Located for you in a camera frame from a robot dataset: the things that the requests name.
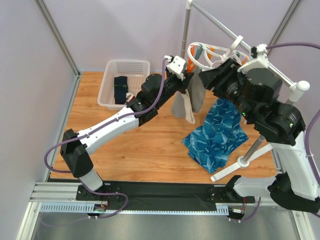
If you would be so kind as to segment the grey sock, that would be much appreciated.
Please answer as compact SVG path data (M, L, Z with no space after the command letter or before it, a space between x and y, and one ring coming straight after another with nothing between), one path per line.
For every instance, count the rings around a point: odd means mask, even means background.
M198 113L204 102L206 89L204 88L201 79L199 78L199 73L202 71L201 68L196 66L193 70L193 77L189 82L187 87L187 91L189 93L190 102L192 106L193 113ZM177 92L174 97L173 104L171 106L171 113L176 118L185 119L185 108L184 108L184 100L182 97L182 93Z

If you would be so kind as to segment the orange clothes peg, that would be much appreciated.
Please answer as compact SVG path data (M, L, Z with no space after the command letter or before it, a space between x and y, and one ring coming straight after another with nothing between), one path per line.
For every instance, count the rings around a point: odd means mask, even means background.
M194 63L194 61L189 58L187 62L187 67L186 67L187 72L192 73L196 66L197 65Z

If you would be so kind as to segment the white round clip hanger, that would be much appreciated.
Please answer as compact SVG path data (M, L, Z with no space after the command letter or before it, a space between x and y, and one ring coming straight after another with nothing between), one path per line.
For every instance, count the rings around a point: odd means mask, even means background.
M229 58L234 59L242 66L252 59L248 54L236 50L242 40L243 37L239 35L229 48L192 42L189 44L186 53L188 59L192 59L196 67L201 68L202 71L217 68Z

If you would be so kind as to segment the dark navy sock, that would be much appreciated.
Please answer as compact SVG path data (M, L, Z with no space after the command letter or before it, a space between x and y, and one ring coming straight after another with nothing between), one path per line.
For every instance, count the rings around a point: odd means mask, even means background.
M123 105L126 103L126 93L128 92L128 81L126 76L114 78L114 100L115 104Z

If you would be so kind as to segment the cream beige sock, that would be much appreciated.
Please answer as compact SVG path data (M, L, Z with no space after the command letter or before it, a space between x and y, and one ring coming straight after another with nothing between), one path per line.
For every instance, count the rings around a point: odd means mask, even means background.
M196 120L192 110L191 99L189 92L186 90L185 93L181 94L184 103L185 120L190 124L195 124Z

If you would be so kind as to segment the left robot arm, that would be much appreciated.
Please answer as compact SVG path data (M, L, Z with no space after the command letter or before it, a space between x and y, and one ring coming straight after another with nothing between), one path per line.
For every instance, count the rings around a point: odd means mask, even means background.
M90 155L115 137L138 128L153 119L176 92L185 93L193 73L186 70L180 76L169 73L149 75L141 90L118 113L87 128L74 132L67 130L63 135L60 154L73 177L92 194L107 193L102 178L94 169Z

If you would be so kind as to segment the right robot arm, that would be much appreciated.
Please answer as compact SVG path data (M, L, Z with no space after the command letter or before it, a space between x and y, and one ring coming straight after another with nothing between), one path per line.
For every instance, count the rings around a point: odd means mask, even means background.
M244 69L233 59L202 71L205 89L230 100L278 157L282 173L271 177L236 175L228 185L241 197L270 198L279 206L317 214L320 185L304 144L306 125L301 112L278 100L282 80L266 67Z

